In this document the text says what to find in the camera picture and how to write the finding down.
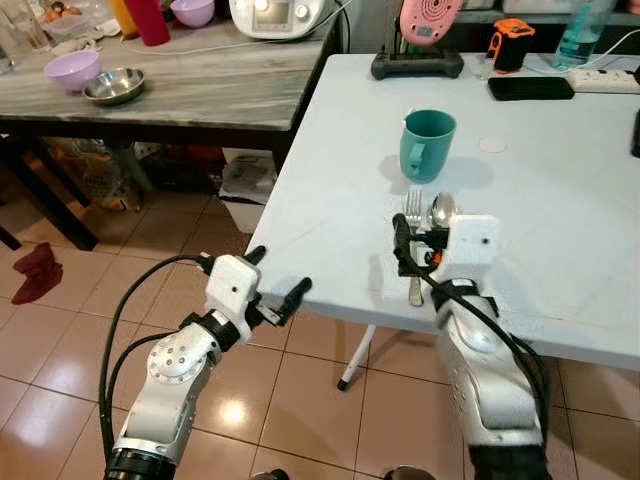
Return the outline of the white bin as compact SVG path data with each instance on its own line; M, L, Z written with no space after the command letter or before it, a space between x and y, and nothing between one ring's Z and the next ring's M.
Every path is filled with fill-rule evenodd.
M227 160L218 197L241 232L253 234L273 191L278 170L268 151L223 148Z

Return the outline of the clear egg container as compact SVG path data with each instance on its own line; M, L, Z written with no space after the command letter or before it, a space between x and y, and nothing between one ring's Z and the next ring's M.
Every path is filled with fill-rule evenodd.
M101 24L113 19L109 6L100 0L41 0L41 4L38 23L55 44L97 35Z

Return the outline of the white folding table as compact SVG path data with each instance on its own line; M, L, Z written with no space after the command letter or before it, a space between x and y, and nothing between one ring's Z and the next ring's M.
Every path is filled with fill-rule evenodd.
M275 300L310 276L305 311L433 334L396 275L390 219L411 187L399 169L403 119L449 113L458 127L425 200L500 220L488 291L500 323L540 355L575 361L564 396L640 387L639 100L586 93L495 101L468 56L460 78L374 79L372 56L330 56L253 233L261 291ZM497 137L502 154L477 143Z

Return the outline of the red cloth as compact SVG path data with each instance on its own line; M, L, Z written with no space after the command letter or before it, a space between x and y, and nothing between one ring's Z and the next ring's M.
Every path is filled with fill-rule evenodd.
M13 305L27 305L46 296L61 283L63 265L55 259L50 243L37 244L32 252L15 261L15 271L26 276L12 297Z

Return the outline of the black game controller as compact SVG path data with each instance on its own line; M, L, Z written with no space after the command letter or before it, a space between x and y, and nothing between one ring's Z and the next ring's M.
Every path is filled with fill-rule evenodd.
M465 61L457 52L379 52L370 73L375 81L389 76L460 77Z

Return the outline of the red cup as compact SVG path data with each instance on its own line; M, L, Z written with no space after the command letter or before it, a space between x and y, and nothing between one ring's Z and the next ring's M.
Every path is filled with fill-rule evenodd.
M131 14L134 27L140 32L143 45L159 46L170 41L172 36L159 0L124 0L124 4Z

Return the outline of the steel fork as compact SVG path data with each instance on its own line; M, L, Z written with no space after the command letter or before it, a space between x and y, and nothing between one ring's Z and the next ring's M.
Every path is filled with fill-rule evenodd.
M408 228L408 233L415 234L419 229L422 216L422 193L421 189L410 187L407 189L406 196L404 196L404 223ZM411 276L410 278L410 292L408 292L408 302L412 306L421 307L424 306L425 298L422 294L421 279L419 276Z

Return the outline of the clear teal bottle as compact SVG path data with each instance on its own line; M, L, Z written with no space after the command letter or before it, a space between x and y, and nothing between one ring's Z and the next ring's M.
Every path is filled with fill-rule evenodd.
M614 12L618 0L575 0L554 55L552 65L557 70L580 68L588 63L596 42Z

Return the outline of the steel spoon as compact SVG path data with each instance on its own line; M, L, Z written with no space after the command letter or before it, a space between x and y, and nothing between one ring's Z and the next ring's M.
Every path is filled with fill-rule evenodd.
M440 192L431 202L430 225L433 229L447 229L451 227L454 216L460 214L457 202L451 193Z

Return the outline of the dark table with marble top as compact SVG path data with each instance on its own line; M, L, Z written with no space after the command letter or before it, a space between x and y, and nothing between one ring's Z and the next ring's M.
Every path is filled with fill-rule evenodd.
M101 108L44 76L49 56L0 74L0 172L61 236L91 251L97 238L20 157L18 143L37 136L251 148L282 165L325 60L337 47L334 14L303 38L252 41L233 24L186 29L164 45L111 41L102 67L140 69L141 96Z

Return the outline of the orange and black device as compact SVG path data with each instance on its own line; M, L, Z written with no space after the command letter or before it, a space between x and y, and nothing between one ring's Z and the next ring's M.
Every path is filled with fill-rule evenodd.
M534 44L535 29L525 20L504 18L494 23L486 58L492 60L498 74L512 74L524 68L526 55Z

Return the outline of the white kitchen appliance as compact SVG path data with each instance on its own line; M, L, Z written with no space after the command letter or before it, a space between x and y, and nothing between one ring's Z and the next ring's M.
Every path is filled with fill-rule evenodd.
M257 40L305 37L325 14L329 0L228 0L239 32Z

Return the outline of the large purple bowl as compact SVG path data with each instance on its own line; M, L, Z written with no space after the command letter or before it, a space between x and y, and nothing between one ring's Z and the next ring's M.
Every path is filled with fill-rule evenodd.
M100 54L92 50L68 52L44 68L44 76L68 93L82 92L101 73Z

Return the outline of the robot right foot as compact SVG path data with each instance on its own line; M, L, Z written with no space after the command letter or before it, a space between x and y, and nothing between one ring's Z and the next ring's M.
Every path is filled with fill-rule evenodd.
M436 480L436 477L422 468L401 465L385 472L381 480Z

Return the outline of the small purple bowl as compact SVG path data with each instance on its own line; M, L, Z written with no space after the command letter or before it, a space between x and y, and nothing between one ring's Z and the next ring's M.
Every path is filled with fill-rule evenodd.
M214 18L216 0L172 0L170 12L183 26L200 28Z

